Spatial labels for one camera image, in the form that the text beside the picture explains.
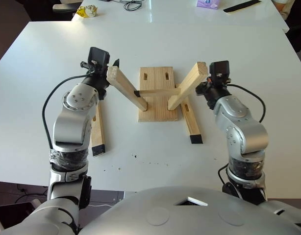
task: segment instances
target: black pad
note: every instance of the black pad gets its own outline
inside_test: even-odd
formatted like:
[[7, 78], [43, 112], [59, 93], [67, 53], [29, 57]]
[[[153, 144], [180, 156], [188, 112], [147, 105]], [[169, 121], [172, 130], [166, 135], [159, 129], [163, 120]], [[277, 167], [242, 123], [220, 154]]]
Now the black pad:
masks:
[[238, 4], [238, 5], [235, 5], [235, 6], [232, 6], [232, 7], [229, 7], [229, 8], [226, 8], [224, 10], [224, 12], [232, 12], [232, 11], [236, 11], [236, 10], [240, 10], [240, 9], [243, 9], [243, 8], [246, 8], [248, 6], [252, 6], [256, 3], [259, 3], [261, 1], [259, 0], [251, 0], [251, 1], [247, 1], [247, 2], [244, 2], [244, 3], [241, 3], [241, 4]]

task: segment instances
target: black strip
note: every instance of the black strip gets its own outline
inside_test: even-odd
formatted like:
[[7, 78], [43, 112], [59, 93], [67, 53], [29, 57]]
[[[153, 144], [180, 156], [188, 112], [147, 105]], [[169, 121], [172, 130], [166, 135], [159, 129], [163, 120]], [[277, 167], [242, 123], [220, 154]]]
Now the black strip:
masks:
[[141, 97], [141, 96], [140, 96], [140, 91], [134, 91], [134, 94], [135, 94], [137, 97]]
[[190, 135], [191, 143], [203, 143], [201, 135]]
[[102, 153], [105, 153], [106, 152], [105, 145], [101, 144], [101, 145], [92, 147], [92, 152], [93, 152], [93, 157], [100, 155]]
[[251, 1], [247, 1], [247, 2], [244, 2], [244, 3], [241, 3], [241, 4], [238, 4], [238, 5], [235, 5], [235, 6], [232, 6], [232, 7], [229, 7], [229, 8], [226, 8], [224, 10], [224, 12], [232, 12], [232, 11], [236, 11], [236, 10], [240, 10], [240, 9], [243, 9], [243, 8], [246, 8], [246, 7], [249, 7], [249, 6], [252, 6], [256, 3], [259, 3], [261, 1], [259, 0], [251, 0]]

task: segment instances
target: wooden slat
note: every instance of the wooden slat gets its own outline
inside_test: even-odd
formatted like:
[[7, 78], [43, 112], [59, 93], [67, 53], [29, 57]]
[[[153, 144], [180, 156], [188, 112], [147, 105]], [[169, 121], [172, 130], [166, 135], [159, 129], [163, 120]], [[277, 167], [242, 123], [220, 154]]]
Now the wooden slat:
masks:
[[147, 102], [142, 97], [134, 94], [136, 91], [132, 83], [117, 66], [110, 66], [107, 71], [107, 81], [117, 88], [126, 98], [135, 104], [140, 110], [147, 110]]
[[168, 100], [168, 109], [174, 110], [188, 94], [199, 85], [208, 76], [208, 69], [205, 62], [197, 62], [191, 71], [181, 82], [179, 88], [180, 94], [173, 95]]
[[100, 101], [96, 106], [96, 115], [92, 121], [91, 142], [94, 157], [105, 152], [105, 137], [101, 118], [102, 102]]
[[[140, 90], [169, 90], [175, 88], [173, 67], [140, 68]], [[176, 110], [168, 110], [169, 96], [145, 97], [146, 111], [139, 110], [139, 122], [177, 121]]]
[[180, 88], [138, 91], [140, 97], [172, 96], [180, 93]]

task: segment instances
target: white table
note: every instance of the white table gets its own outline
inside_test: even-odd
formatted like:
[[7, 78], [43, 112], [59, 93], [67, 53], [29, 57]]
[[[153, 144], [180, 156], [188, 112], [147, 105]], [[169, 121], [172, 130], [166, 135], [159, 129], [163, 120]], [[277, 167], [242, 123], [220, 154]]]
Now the white table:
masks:
[[98, 16], [82, 18], [76, 14], [72, 21], [94, 21], [96, 24], [120, 22], [243, 25], [282, 28], [284, 32], [289, 30], [271, 0], [263, 0], [259, 4], [232, 13], [223, 11], [246, 1], [221, 0], [219, 9], [215, 10], [196, 7], [197, 0], [144, 0], [142, 8], [128, 12], [123, 9], [123, 4], [117, 2], [84, 0], [82, 5], [93, 4], [98, 7]]
[[[301, 198], [301, 63], [281, 29], [263, 27], [29, 23], [0, 61], [0, 181], [48, 184], [42, 105], [61, 80], [85, 73], [79, 64], [92, 46], [107, 50], [111, 63], [120, 58], [121, 70], [137, 88], [140, 67], [173, 66], [180, 82], [196, 61], [229, 60], [232, 82], [252, 90], [267, 105], [268, 196]], [[63, 85], [50, 100], [50, 129], [61, 111], [62, 95], [77, 82]], [[229, 90], [260, 118], [262, 107], [255, 98]], [[93, 158], [90, 151], [88, 157], [93, 189], [188, 185], [221, 190], [217, 169], [228, 161], [225, 136], [205, 99], [194, 94], [190, 99], [203, 145], [190, 144], [180, 112], [177, 122], [138, 123], [137, 108], [109, 87], [102, 106], [107, 152]]]

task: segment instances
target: gray floor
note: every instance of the gray floor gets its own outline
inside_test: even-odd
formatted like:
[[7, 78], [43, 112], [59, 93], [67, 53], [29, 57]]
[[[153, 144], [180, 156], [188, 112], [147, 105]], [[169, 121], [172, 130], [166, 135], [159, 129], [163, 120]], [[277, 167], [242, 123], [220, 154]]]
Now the gray floor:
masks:
[[[29, 17], [23, 7], [14, 0], [0, 0], [0, 59], [11, 46], [13, 41], [29, 22]], [[27, 193], [43, 193], [47, 188], [43, 186], [19, 185]], [[123, 199], [123, 192], [93, 190], [91, 205], [114, 205]], [[24, 192], [17, 189], [16, 184], [0, 182], [0, 205], [13, 204]], [[43, 196], [26, 196], [21, 201], [30, 201], [34, 198], [45, 201]], [[284, 199], [286, 203], [301, 208], [301, 199]], [[86, 225], [93, 218], [108, 210], [109, 207], [87, 207], [80, 211], [80, 224]]]

